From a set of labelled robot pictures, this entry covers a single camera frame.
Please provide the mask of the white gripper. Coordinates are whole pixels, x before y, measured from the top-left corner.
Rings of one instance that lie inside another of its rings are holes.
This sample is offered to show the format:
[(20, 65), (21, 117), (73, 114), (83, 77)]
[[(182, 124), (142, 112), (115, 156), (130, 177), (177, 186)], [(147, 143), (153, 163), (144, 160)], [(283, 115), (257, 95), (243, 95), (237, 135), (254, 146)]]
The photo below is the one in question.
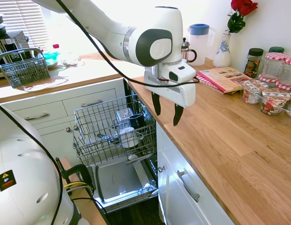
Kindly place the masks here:
[[(160, 82), (155, 76), (144, 75), (144, 83), (152, 85), (175, 85), (175, 82)], [(175, 115), (173, 117), (173, 126), (176, 126), (183, 114), (184, 108), (194, 104), (196, 97), (196, 86), (194, 83), (180, 85), (170, 88), (154, 88), (146, 86), (152, 92), (152, 102), (156, 115), (161, 113), (160, 96), (175, 103)]]

